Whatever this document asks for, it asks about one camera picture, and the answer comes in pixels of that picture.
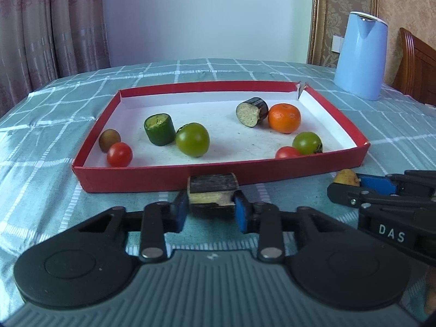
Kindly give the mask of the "person's right hand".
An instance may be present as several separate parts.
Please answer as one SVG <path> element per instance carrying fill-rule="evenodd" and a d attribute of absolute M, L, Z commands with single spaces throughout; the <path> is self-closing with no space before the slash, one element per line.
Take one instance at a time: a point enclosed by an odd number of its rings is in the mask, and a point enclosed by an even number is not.
<path fill-rule="evenodd" d="M 436 269 L 434 267 L 430 267 L 426 273 L 426 284 L 427 291 L 424 311 L 431 315 L 436 309 Z"/>

